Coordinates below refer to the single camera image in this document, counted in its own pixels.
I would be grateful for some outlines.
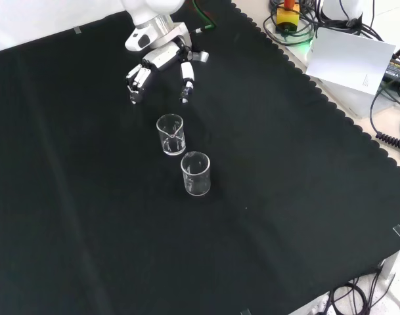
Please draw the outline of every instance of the table leg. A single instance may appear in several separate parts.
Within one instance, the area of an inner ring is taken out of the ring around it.
[[[394,255],[388,257],[384,261],[384,266],[382,267],[381,276],[383,279],[387,280],[389,277],[395,274],[395,269],[400,263],[400,251],[396,252]]]

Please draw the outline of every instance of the robotic arm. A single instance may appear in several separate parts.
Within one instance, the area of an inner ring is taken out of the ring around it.
[[[192,52],[185,23],[174,23],[170,17],[181,8],[184,0],[122,0],[122,3],[136,27],[125,47],[129,51],[141,51],[147,46],[153,49],[126,77],[132,103],[143,99],[154,72],[166,69],[177,60],[181,63],[184,82],[180,99],[187,103],[194,89],[194,71],[190,61],[206,62],[208,53]]]

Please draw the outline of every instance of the white table surface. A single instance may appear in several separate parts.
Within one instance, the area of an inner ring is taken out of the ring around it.
[[[236,4],[243,13],[252,18],[257,26],[263,31],[263,22],[270,15],[268,8],[269,0],[232,0],[232,2]],[[376,14],[373,27],[386,42],[400,47],[400,0],[396,1],[392,6],[390,5],[390,2],[388,2],[388,0],[376,0]],[[364,22],[370,23],[370,19],[372,18],[371,1],[368,1],[366,8]],[[289,59],[297,68],[306,72],[306,67],[299,58],[294,56],[286,47],[281,45],[279,45],[279,47],[286,55],[288,55]],[[345,110],[345,106],[342,105],[338,99],[332,96],[324,85],[321,85],[321,82],[318,79],[315,79],[314,81],[330,101],[335,102],[338,108],[341,109],[346,116],[353,119],[356,125],[361,126],[364,132],[371,135],[372,139],[378,141],[375,139],[375,132],[370,125],[369,118],[359,119],[352,116],[350,112]],[[390,108],[378,112],[374,115],[374,122],[379,131],[400,138],[400,105],[394,104]],[[388,152],[388,156],[393,158],[397,162],[397,165],[400,166],[400,150],[396,150],[387,144],[383,144],[383,142],[378,142],[380,143],[381,148]]]

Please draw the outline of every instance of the table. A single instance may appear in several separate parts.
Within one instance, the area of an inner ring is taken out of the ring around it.
[[[188,107],[176,67],[129,106],[125,14],[0,53],[1,314],[285,315],[400,247],[400,170],[226,0],[210,3],[226,23],[198,38],[210,59]],[[169,112],[211,159],[204,199],[161,152]]]
[[[257,24],[258,27],[262,29],[262,25],[264,20],[269,16],[268,9],[268,0],[233,0],[233,3],[237,5],[238,8],[242,10],[245,14],[247,14],[253,21]],[[372,3],[366,2],[365,12],[371,12]],[[376,31],[380,33],[380,35],[389,43],[395,44],[397,47],[400,47],[400,18],[396,16],[398,25],[395,25],[395,31],[391,29],[391,23],[389,23],[390,19],[387,16],[382,15],[388,10],[393,9],[390,8],[388,3],[379,1],[377,3],[377,13],[374,21],[374,28]],[[365,14],[364,22],[370,23],[369,14]],[[304,49],[302,45],[300,47],[283,47],[279,45],[279,48],[283,50],[283,52],[289,57],[289,59],[295,64],[295,67],[301,69],[303,72],[306,71],[306,53],[307,49]],[[371,137],[380,144],[380,147],[388,152],[388,156],[393,158],[397,166],[400,167],[400,151],[395,150],[391,146],[388,146],[384,142],[379,141],[375,138],[375,133],[370,125],[369,118],[358,118],[353,115],[347,107],[342,104],[342,102],[336,98],[331,92],[331,85],[325,85],[318,79],[314,79],[314,82],[317,84],[319,88],[322,89],[322,92],[333,102],[335,102],[339,109],[341,109],[346,116],[352,118],[355,124],[362,127],[363,131],[370,134]],[[374,121],[376,122],[376,126],[378,130],[381,130],[383,133],[391,135],[395,138],[400,138],[400,105],[394,104],[390,101],[384,101],[388,104],[384,104],[384,106],[388,106],[389,108],[374,114]],[[385,267],[382,272],[382,276],[385,280],[390,280],[391,275],[395,272],[395,267],[400,263],[400,252],[388,257],[388,260],[385,263]],[[294,315],[306,315],[313,305],[317,304],[320,298],[315,301],[310,302],[305,305],[303,308],[294,312]]]

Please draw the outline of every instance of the glass beaker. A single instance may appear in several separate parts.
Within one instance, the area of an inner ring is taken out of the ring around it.
[[[185,189],[193,196],[203,196],[210,190],[210,159],[201,152],[188,152],[181,161]]]
[[[185,151],[184,121],[175,114],[163,115],[156,124],[163,152],[177,156]]]

